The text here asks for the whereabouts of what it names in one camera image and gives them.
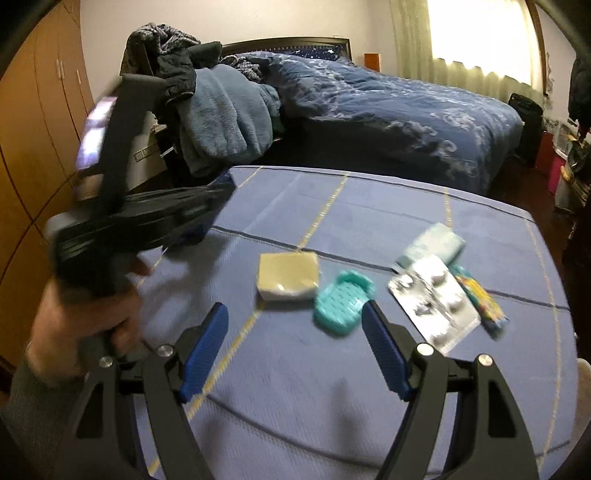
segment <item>curtain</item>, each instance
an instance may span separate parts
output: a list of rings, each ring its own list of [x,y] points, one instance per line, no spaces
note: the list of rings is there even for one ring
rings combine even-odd
[[[507,102],[543,105],[543,73],[524,0],[391,0],[398,75]]]

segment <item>wooden wardrobe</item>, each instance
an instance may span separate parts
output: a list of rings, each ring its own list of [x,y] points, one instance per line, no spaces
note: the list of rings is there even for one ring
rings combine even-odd
[[[66,210],[93,108],[80,0],[56,5],[0,80],[0,369],[12,372],[50,277],[44,227]]]

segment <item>finger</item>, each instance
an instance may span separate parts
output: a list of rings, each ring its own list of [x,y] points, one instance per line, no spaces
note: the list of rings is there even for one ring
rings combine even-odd
[[[141,298],[137,290],[130,286],[124,293],[72,308],[78,309],[74,317],[80,319],[78,333],[89,336],[115,328],[127,318],[138,318]]]
[[[133,317],[119,324],[111,335],[111,343],[118,355],[124,355],[138,344],[139,336],[139,320]]]
[[[141,277],[147,277],[150,275],[152,269],[140,257],[135,257],[131,261],[129,271],[131,273],[135,273],[136,275],[140,275]]]

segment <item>black suitcase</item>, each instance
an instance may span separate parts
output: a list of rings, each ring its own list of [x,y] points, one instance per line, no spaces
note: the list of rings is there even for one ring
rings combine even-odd
[[[514,93],[509,99],[511,105],[525,122],[516,155],[521,157],[527,166],[533,167],[542,142],[544,109],[526,96]]]

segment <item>blue gripper pad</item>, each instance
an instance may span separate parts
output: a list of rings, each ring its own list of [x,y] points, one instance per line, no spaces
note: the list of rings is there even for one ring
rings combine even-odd
[[[228,308],[224,304],[209,316],[203,333],[191,351],[183,368],[183,386],[178,391],[182,403],[201,393],[207,376],[212,369],[222,342],[228,333]]]
[[[363,305],[361,313],[363,332],[389,390],[397,393],[401,400],[407,401],[413,391],[408,383],[407,363],[380,315],[383,316],[382,312],[376,310],[373,302],[369,301]]]

